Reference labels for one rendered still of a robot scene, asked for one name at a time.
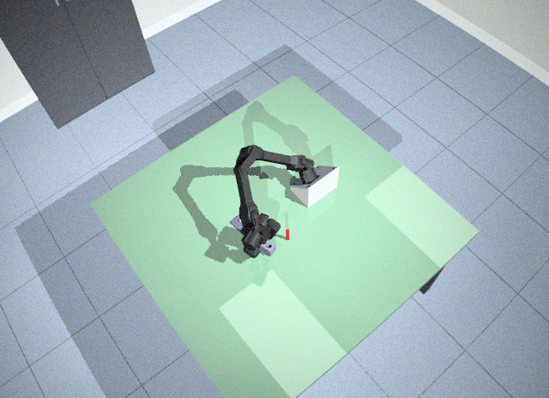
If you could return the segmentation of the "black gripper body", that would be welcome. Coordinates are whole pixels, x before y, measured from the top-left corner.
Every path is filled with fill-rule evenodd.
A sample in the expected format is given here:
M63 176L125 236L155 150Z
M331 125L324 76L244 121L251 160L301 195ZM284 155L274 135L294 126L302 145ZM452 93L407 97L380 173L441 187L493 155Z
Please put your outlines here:
M260 250L258 248L262 244L265 244L267 242L267 240L271 237L271 235L269 234L270 231L278 232L281 229L281 224L279 222L277 222L273 219L268 219L267 222L268 222L268 232L265 235L262 236L262 239L261 239L259 245L257 246L256 250L251 251L251 250L247 250L244 247L244 253L247 254L248 256L252 257L253 259L256 258L258 256L258 254L260 253Z

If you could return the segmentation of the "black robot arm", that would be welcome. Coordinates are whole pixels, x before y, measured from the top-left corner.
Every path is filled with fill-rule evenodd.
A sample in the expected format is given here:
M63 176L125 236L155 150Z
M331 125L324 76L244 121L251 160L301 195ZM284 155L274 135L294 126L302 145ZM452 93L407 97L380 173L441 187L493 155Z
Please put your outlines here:
M320 177L313 168L315 165L314 160L308 159L304 155L273 153L265 151L257 145L240 149L233 172L235 173L240 198L239 218L243 225L241 233L244 235L241 241L243 246L251 251L256 250L262 236L268 232L267 220L269 218L266 214L259 214L257 205L252 199L247 171L255 160L285 165L287 170L299 172L302 184L311 184Z

